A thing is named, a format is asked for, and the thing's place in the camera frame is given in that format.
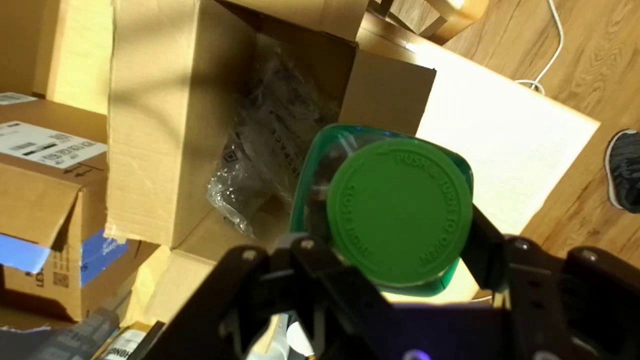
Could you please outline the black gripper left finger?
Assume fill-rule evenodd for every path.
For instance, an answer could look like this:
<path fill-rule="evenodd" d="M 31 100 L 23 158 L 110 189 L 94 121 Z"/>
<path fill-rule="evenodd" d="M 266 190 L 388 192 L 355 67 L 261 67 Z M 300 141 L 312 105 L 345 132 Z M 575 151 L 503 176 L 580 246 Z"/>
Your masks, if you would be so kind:
<path fill-rule="evenodd" d="M 268 255 L 234 246 L 162 327 L 142 360 L 244 360 L 276 314 L 293 312 L 318 360 L 395 360 L 393 309 L 319 240 Z"/>

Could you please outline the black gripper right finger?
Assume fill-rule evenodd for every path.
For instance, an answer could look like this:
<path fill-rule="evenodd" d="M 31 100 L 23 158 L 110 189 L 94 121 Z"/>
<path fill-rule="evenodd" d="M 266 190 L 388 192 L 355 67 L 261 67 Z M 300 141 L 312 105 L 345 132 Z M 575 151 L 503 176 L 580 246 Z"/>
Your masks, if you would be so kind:
<path fill-rule="evenodd" d="M 507 295 L 514 360 L 640 360 L 640 271 L 598 246 L 563 258 L 499 232 L 473 207 L 461 261 Z"/>

